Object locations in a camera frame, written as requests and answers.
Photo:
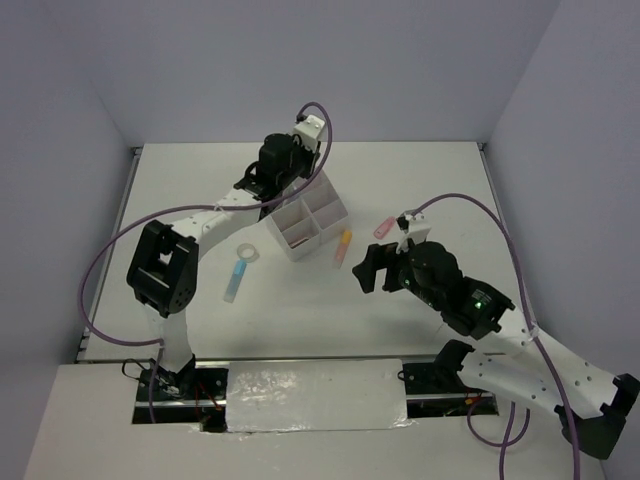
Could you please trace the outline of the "pink eraser case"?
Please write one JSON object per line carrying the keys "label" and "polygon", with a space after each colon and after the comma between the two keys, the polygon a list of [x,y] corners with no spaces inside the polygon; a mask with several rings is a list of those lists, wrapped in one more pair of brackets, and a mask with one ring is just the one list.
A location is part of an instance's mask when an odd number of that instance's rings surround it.
{"label": "pink eraser case", "polygon": [[396,218],[393,216],[390,216],[388,218],[386,218],[373,232],[373,236],[378,239],[378,240],[382,240],[386,235],[389,234],[389,232],[394,228],[394,226],[396,225]]}

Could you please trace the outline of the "pink orange highlighter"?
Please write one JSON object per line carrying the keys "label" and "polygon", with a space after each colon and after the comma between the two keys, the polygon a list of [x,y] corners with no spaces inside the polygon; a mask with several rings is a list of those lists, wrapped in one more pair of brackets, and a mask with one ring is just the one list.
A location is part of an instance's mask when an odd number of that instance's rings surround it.
{"label": "pink orange highlighter", "polygon": [[344,230],[339,239],[334,258],[333,258],[333,267],[336,269],[340,269],[343,265],[347,250],[352,240],[353,233],[351,230]]}

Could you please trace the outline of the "clear tape dispenser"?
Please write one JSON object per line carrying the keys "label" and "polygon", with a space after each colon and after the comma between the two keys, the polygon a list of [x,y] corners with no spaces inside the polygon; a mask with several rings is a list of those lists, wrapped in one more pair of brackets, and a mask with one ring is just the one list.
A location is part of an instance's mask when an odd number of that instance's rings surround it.
{"label": "clear tape dispenser", "polygon": [[237,247],[236,253],[238,258],[245,263],[253,263],[260,257],[257,248],[250,243],[243,243]]}

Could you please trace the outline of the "light blue pen case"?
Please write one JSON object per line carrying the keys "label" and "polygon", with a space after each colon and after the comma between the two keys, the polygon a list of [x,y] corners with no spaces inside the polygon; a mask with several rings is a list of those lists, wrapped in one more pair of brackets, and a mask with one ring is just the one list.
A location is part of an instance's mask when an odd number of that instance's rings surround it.
{"label": "light blue pen case", "polygon": [[247,263],[244,259],[236,261],[228,285],[226,287],[223,300],[226,303],[233,303],[239,290],[242,278],[246,270]]}

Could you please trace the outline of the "pink mini stapler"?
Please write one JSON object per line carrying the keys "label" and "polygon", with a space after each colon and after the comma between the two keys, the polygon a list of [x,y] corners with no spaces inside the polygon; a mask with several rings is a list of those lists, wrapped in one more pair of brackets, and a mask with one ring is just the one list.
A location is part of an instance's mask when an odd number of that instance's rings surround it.
{"label": "pink mini stapler", "polygon": [[298,248],[300,245],[302,245],[302,244],[306,243],[306,242],[307,242],[307,241],[309,241],[309,240],[310,240],[310,237],[308,237],[308,236],[306,236],[306,237],[302,237],[302,238],[299,238],[299,239],[297,239],[297,240],[294,240],[292,243],[290,243],[290,244],[289,244],[289,247],[290,247],[291,249]]}

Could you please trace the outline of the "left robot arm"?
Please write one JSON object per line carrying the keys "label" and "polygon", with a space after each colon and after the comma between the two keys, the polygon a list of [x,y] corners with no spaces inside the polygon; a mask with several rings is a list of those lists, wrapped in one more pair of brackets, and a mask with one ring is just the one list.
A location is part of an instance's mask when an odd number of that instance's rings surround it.
{"label": "left robot arm", "polygon": [[276,210],[292,195],[295,180],[312,178],[320,148],[318,134],[300,130],[270,134],[258,159],[213,209],[171,224],[153,220],[144,226],[126,281],[162,341],[161,357],[151,366],[149,379],[166,394],[182,399],[196,385],[186,309],[196,293],[199,261],[234,233]]}

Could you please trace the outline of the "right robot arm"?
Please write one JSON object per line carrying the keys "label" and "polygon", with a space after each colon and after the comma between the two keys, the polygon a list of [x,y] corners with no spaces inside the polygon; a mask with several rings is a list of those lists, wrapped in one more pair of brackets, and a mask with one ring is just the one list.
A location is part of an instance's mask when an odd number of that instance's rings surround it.
{"label": "right robot arm", "polygon": [[384,271],[383,291],[406,290],[458,334],[436,358],[435,380],[446,391],[490,390],[558,417],[568,441],[600,460],[612,454],[639,395],[630,374],[604,371],[537,327],[486,282],[465,276],[437,242],[372,244],[352,272],[364,293]]}

